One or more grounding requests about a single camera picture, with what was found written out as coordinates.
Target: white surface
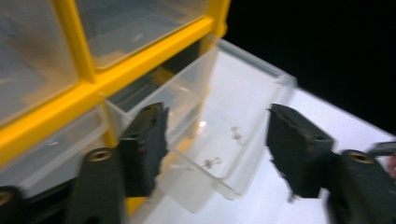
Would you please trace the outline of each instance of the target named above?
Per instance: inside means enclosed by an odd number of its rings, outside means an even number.
[[[290,106],[331,135],[337,141],[335,151],[346,148],[364,150],[372,143],[393,139],[392,135],[305,91],[296,90]],[[131,217],[131,223],[326,223],[323,200],[287,202],[290,192],[270,159],[267,153],[247,194],[237,202],[227,201],[215,193],[201,212],[193,214],[157,190],[150,203],[142,205]]]

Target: black background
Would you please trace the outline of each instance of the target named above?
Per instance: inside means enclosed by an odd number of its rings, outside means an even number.
[[[229,42],[396,133],[396,0],[232,0],[227,23]]]

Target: storage organizer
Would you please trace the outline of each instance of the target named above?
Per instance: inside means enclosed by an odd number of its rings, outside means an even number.
[[[0,2],[0,126],[77,81],[48,0]]]
[[[215,57],[228,66],[215,67],[212,74],[203,68]],[[207,84],[201,80],[212,75],[212,83],[222,88],[209,88],[205,99]],[[294,86],[290,75],[221,41],[219,49],[202,55],[129,111],[108,105],[121,129],[145,105],[164,102],[170,108],[170,153],[159,187],[197,212],[214,190],[230,200],[244,194],[266,151],[267,109],[285,104]]]
[[[207,0],[76,0],[97,68],[134,54],[197,20]]]
[[[76,177],[83,155],[105,145],[100,107],[76,119],[0,170],[0,186],[12,185],[33,196]]]

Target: yellow drawer cabinet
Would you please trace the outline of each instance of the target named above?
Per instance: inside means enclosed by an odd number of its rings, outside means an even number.
[[[107,98],[204,36],[223,36],[228,6],[229,0],[1,2],[1,169],[93,109],[109,123]],[[210,45],[202,41],[201,53]],[[114,147],[111,125],[103,125],[95,139]],[[130,214],[143,201],[128,201]]]

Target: yellow frame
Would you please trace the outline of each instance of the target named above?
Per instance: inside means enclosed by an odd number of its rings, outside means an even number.
[[[64,28],[80,81],[71,90],[1,127],[0,166],[17,158],[94,106],[101,105],[106,110],[103,101],[108,96],[203,36],[213,34],[222,37],[227,29],[225,20],[230,0],[209,0],[207,13],[201,19],[101,71],[99,75],[93,67],[75,0],[52,0],[52,4]],[[104,138],[109,147],[117,144],[111,129]],[[129,199],[129,214],[144,201],[144,198]]]

